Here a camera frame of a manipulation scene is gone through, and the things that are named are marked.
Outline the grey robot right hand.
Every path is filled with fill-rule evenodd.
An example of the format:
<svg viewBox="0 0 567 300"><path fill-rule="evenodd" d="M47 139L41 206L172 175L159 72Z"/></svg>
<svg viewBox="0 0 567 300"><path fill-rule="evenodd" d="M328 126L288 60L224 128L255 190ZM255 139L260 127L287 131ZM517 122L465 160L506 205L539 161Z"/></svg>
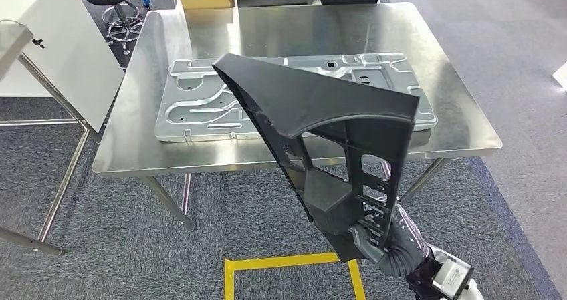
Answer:
<svg viewBox="0 0 567 300"><path fill-rule="evenodd" d="M361 225L352 227L354 244L389 277L405 277L430 255L430 249L417 225L399 204L394 207L388 246L380 248L371 243L368 231Z"/></svg>

